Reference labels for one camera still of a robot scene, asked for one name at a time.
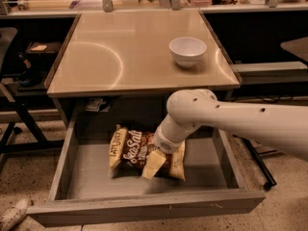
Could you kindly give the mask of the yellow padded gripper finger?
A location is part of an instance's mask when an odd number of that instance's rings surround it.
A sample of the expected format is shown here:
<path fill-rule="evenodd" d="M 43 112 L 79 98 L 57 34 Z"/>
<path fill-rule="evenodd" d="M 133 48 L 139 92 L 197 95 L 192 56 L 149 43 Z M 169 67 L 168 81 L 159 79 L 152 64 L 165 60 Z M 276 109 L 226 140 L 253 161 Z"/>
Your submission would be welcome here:
<path fill-rule="evenodd" d="M 166 162 L 166 155 L 160 150 L 152 151 L 147 158 L 146 164 L 142 170 L 142 178 L 152 179 Z"/>

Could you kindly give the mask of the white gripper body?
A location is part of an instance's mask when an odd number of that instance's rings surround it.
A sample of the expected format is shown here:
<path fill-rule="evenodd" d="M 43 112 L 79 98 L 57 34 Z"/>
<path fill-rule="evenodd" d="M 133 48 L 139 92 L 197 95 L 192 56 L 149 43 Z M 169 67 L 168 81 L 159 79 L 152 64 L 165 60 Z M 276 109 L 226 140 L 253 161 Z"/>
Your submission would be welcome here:
<path fill-rule="evenodd" d="M 159 126 L 155 133 L 153 143 L 162 152 L 166 154 L 173 154 L 183 143 L 170 141 L 164 134 L 162 127 Z"/>

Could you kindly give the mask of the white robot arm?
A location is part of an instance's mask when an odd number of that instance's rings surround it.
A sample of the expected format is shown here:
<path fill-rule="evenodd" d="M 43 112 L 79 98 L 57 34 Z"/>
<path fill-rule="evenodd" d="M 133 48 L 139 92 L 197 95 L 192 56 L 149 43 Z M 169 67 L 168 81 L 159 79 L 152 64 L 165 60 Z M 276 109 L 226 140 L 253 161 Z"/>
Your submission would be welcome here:
<path fill-rule="evenodd" d="M 308 161 L 308 108 L 231 103 L 210 90 L 179 90 L 167 100 L 167 116 L 155 131 L 142 177 L 151 179 L 185 139 L 202 126 L 214 127 Z"/>

